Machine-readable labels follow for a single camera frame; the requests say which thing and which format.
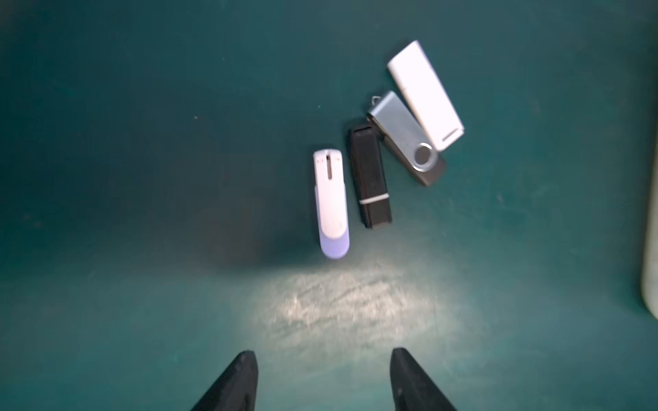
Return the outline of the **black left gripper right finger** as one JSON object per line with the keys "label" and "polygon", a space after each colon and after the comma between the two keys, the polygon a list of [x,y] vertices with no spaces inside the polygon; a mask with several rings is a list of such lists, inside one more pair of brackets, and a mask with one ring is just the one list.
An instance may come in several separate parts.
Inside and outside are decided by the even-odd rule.
{"label": "black left gripper right finger", "polygon": [[405,348],[392,351],[390,380],[397,411],[457,410]]}

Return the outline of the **white rectangular usb drive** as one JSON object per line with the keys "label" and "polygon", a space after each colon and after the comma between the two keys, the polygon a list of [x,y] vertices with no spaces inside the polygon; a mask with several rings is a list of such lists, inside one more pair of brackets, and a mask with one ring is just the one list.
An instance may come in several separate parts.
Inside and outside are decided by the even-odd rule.
{"label": "white rectangular usb drive", "polygon": [[437,151],[444,152],[464,135],[464,125],[418,40],[396,54],[387,68]]}

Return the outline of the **silver swivel black usb drive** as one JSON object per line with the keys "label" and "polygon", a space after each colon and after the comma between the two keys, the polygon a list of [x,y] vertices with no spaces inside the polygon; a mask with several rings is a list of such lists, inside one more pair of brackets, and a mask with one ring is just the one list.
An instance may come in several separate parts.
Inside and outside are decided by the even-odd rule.
{"label": "silver swivel black usb drive", "polygon": [[368,121],[378,128],[388,149],[421,185],[429,187],[442,177],[447,162],[395,92],[371,98]]}

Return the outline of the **white lavender swivel usb drive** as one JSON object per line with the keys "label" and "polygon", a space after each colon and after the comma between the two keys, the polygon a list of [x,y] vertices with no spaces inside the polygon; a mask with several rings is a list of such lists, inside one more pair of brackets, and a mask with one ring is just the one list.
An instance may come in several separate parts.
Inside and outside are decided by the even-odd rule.
{"label": "white lavender swivel usb drive", "polygon": [[350,248],[343,155],[336,149],[319,150],[313,165],[320,249],[327,258],[340,260]]}

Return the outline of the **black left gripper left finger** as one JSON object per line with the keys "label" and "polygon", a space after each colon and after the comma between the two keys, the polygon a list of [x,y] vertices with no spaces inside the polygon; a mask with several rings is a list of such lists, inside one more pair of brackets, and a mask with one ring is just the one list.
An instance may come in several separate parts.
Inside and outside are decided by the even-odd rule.
{"label": "black left gripper left finger", "polygon": [[193,411],[254,411],[259,368],[254,351],[240,352],[215,380]]}

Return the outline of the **white plastic storage box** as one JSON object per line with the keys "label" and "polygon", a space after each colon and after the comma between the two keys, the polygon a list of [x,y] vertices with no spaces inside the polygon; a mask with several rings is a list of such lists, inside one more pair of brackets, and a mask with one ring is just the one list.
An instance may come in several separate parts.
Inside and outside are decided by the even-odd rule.
{"label": "white plastic storage box", "polygon": [[654,318],[657,318],[657,224],[657,150],[655,150],[649,190],[649,207],[641,278],[642,298],[646,308]]}

